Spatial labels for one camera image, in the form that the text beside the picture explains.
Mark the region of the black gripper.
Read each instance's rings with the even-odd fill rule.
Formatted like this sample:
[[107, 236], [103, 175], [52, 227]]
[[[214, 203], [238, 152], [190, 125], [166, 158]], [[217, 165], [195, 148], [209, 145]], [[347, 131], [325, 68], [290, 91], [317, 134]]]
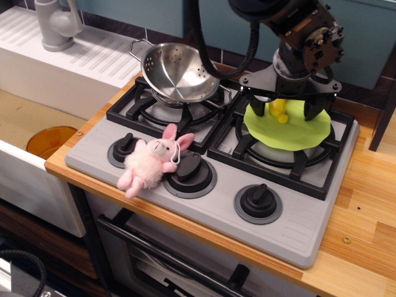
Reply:
[[[285, 42], [279, 44], [269, 67], [243, 75], [239, 79], [243, 89], [252, 93], [249, 104], [254, 114], [260, 117], [265, 114], [266, 102], [278, 98], [307, 100], [314, 95], [336, 94], [341, 91], [342, 85], [339, 81], [334, 79], [327, 81], [327, 84], [321, 84], [314, 80], [304, 65], [302, 52], [293, 49]], [[324, 107], [323, 98], [305, 101], [305, 121], [314, 119]]]

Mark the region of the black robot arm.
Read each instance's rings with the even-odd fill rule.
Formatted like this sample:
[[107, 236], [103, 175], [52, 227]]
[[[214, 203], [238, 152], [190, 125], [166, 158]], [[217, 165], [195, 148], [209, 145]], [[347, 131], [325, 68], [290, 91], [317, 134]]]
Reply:
[[263, 116], [276, 99], [304, 101], [304, 117], [328, 110], [342, 89], [331, 65], [340, 62], [343, 28], [322, 1], [230, 1], [243, 19], [265, 24], [279, 37], [272, 65], [240, 78], [250, 106]]

